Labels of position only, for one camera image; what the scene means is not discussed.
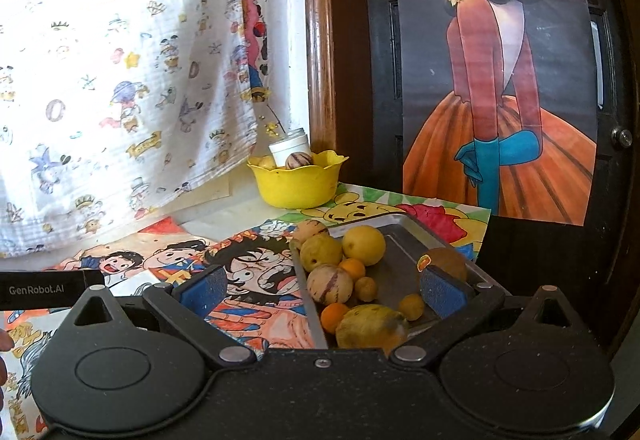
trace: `white patterned curtain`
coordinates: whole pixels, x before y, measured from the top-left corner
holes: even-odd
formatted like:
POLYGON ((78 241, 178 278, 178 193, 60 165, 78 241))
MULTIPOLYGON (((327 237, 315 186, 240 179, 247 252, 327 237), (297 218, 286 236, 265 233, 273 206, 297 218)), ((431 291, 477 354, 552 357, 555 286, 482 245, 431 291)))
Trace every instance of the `white patterned curtain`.
POLYGON ((0 257, 124 226, 256 138, 242 0, 0 0, 0 257))

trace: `small orange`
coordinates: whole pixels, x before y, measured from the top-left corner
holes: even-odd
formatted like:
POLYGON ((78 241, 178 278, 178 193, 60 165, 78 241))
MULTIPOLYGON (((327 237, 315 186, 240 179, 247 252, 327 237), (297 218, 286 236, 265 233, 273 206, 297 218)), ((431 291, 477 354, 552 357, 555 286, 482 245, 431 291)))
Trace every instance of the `small orange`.
POLYGON ((342 303, 331 303, 320 314, 320 324, 324 331, 335 335, 335 328, 338 327, 344 315, 349 311, 349 307, 342 303))
POLYGON ((338 266, 346 270, 354 282, 367 275, 367 270, 365 269, 364 263, 359 259, 355 259, 354 257, 345 259, 338 266))

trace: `white jar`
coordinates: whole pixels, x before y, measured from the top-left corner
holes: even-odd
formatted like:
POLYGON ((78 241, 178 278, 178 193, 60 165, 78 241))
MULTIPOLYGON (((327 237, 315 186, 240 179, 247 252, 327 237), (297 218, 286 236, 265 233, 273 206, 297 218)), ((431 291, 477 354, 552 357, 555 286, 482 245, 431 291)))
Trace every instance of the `white jar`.
POLYGON ((284 167, 291 153, 306 153, 311 156, 311 147, 305 130, 294 129, 285 137, 269 145, 277 167, 284 167))

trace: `silver door knob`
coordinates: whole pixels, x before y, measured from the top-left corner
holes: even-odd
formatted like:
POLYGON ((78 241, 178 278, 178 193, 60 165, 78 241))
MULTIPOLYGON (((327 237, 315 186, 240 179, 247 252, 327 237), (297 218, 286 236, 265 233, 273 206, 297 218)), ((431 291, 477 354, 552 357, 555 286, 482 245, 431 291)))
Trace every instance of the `silver door knob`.
POLYGON ((634 143, 634 135, 628 129, 616 127, 611 133, 611 140, 623 149, 629 149, 634 143))

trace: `baking tray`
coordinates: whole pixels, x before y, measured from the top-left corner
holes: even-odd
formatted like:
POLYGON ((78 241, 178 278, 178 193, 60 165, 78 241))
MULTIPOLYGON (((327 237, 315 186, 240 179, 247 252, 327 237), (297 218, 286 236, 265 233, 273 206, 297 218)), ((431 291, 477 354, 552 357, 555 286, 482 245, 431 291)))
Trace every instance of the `baking tray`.
MULTIPOLYGON (((378 298, 373 302, 389 308, 397 309, 398 303, 403 297, 418 292, 416 265, 430 248, 446 247, 453 250, 452 246, 437 238, 429 229, 407 213, 389 213, 350 221, 330 227, 329 233, 334 238, 341 239, 349 229, 359 225, 376 227, 385 236, 385 255, 378 264, 367 267, 367 276, 372 277, 378 284, 378 298)), ((291 247, 291 250, 314 343, 318 348, 334 346, 335 339, 332 336, 327 336, 320 325, 319 312, 322 311, 322 307, 317 305, 306 291, 306 272, 300 263, 298 251, 294 247, 291 247)), ((465 261, 465 263, 469 285, 475 286, 477 283, 487 282, 500 287, 495 279, 473 262, 465 261)), ((356 306, 357 303, 355 296, 352 296, 347 305, 356 306)), ((430 328, 438 320, 437 315, 427 306, 424 315, 410 324, 410 337, 430 328)))

